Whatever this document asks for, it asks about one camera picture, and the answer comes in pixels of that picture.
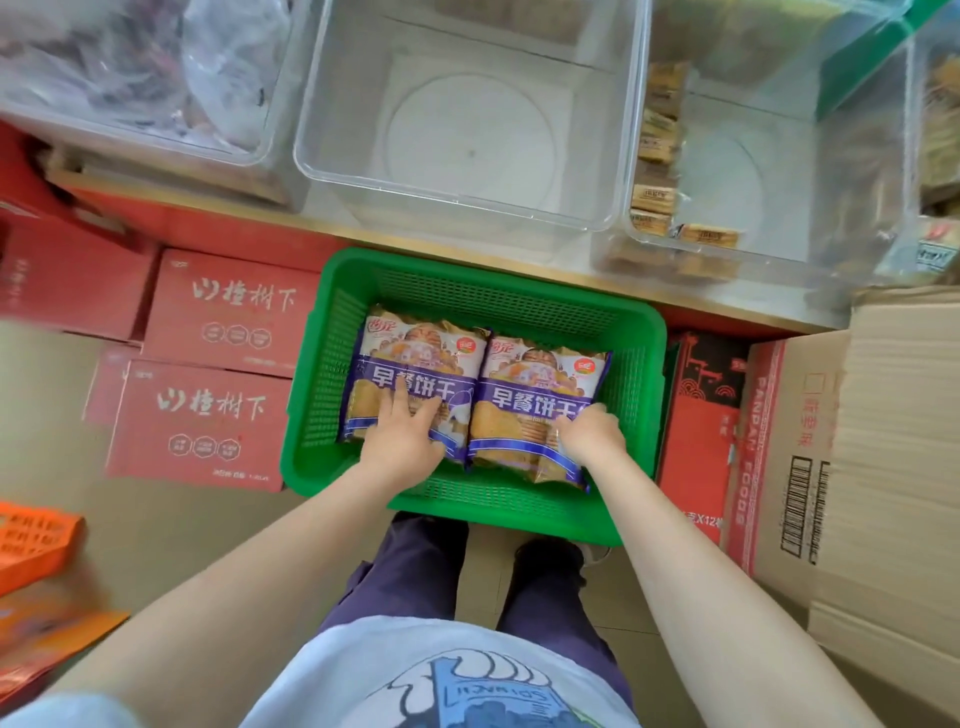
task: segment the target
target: purple packaging label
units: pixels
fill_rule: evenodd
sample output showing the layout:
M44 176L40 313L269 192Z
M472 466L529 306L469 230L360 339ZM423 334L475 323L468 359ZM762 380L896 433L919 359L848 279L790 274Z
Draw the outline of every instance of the purple packaging label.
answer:
M482 379L477 385L477 401L488 401L497 409L515 415L541 417L555 420L566 415L573 420L585 408L592 404L590 397L562 395L548 389L528 387L523 384ZM467 449L468 457L481 455L484 450L504 449L530 452L547 457L566 471L566 479L573 483L584 482L583 470L562 451L540 443L505 437L490 437L471 440Z
M438 427L431 427L430 439L444 443L446 457L463 462L467 457L466 430L476 380L361 354L355 357L350 368L347 388L352 391L355 382L365 379L381 389L393 391L396 389L397 379L401 376L405 379L407 391L411 395L426 400L440 397L446 402L449 417L442 420ZM459 423L463 432L455 431L454 423ZM341 437L347 438L357 430L373 425L376 425L375 417L348 418L344 420Z
M556 420L561 415L572 420L593 402L590 397L561 395L548 389L496 379L480 380L477 384L477 401L492 402L504 412L543 417L545 420Z

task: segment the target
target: breakfast biscuit bag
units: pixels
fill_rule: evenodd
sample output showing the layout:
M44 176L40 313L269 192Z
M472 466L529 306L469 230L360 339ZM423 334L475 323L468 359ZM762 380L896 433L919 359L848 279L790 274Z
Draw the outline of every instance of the breakfast biscuit bag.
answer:
M560 415L573 419L593 402L609 361L605 353L494 336L477 385L468 456L535 482L582 485L582 471L564 454L552 422Z
M406 379L410 412L433 397L443 404L430 426L430 439L446 446L446 457L467 459L467 433L473 390L490 332L432 323L374 306L364 322L347 377L341 437L362 440L376 425L380 397Z

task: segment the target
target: dark pants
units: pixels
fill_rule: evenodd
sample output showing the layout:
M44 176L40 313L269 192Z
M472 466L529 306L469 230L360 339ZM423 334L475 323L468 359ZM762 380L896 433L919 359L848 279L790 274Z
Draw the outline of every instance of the dark pants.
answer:
M363 562L321 632L362 617L453 619L467 551L461 521L398 513L373 563ZM580 549L562 539L535 539L516 553L498 632L563 655L599 675L633 707L627 680L580 603L587 582Z

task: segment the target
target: green plastic basket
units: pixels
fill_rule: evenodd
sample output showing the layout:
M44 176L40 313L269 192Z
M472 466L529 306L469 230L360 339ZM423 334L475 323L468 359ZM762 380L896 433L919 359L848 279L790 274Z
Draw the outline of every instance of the green plastic basket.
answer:
M646 303L435 260L352 248L324 267L307 322L287 411L280 471L313 496L355 463L356 443L338 443L340 410L357 332L374 303L461 327L488 327L549 346L613 352L597 399L620 418L631 456L654 468L663 394L666 327ZM534 484L505 469L469 473L449 461L391 507L489 523L574 541L618 546L596 488Z

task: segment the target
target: plastic bag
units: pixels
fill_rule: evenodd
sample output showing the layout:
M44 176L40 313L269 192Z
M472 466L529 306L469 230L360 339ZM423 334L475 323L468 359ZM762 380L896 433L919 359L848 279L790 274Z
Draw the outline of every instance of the plastic bag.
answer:
M136 128L182 124L188 96L178 61L184 4L133 0L95 31L24 45L4 62L5 95Z
M244 149L259 142L289 35L286 0L191 0L183 72L227 142Z
M36 13L12 10L19 0L0 2L25 34L0 34L5 99L198 146L259 144L290 35L287 0L102 0L96 23L51 15L36 28Z

